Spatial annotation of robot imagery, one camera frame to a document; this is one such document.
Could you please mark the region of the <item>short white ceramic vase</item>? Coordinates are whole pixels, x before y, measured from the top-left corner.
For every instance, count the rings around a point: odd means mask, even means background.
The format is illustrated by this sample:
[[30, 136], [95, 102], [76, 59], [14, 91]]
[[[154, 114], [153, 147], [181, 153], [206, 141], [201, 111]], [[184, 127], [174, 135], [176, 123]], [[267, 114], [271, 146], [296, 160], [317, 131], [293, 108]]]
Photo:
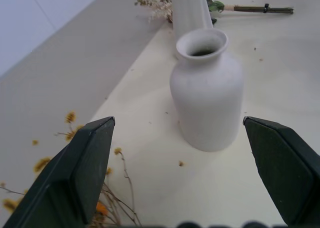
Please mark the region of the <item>short white ceramic vase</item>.
[[197, 29], [176, 43], [178, 63], [169, 87], [184, 139], [216, 152], [236, 139], [242, 111], [244, 75], [227, 52], [229, 39], [216, 28]]

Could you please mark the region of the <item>tall white ribbed vase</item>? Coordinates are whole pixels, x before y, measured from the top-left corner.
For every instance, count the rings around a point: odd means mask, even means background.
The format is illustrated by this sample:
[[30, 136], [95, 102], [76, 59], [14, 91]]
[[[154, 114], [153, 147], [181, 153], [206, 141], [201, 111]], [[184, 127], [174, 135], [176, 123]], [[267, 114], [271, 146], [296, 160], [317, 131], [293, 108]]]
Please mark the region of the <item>tall white ribbed vase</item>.
[[194, 38], [195, 51], [213, 52], [216, 49], [208, 34], [213, 24], [207, 0], [172, 0], [172, 24], [176, 42], [182, 36], [198, 30], [202, 37]]

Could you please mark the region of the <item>dried white flower bouquet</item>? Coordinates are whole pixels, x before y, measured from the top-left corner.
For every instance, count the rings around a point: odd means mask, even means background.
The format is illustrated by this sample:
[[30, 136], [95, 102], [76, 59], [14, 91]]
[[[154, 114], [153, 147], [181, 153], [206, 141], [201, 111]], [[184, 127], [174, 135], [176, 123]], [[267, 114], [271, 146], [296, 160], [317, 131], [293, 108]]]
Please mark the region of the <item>dried white flower bouquet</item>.
[[[286, 15], [292, 15], [294, 13], [293, 7], [272, 8], [268, 3], [264, 6], [239, 6], [227, 5], [218, 0], [206, 0], [206, 4], [210, 13], [222, 13], [224, 11]], [[134, 5], [150, 8], [151, 20], [164, 18], [170, 24], [173, 22], [172, 0], [136, 0]]]

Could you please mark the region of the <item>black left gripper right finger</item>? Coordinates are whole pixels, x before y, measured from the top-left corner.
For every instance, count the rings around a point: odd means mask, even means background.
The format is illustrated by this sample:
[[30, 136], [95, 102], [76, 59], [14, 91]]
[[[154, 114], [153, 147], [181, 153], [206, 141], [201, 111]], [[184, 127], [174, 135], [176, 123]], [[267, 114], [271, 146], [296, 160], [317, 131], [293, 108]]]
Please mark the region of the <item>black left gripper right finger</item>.
[[246, 116], [243, 125], [258, 174], [283, 221], [320, 226], [320, 155], [280, 123]]

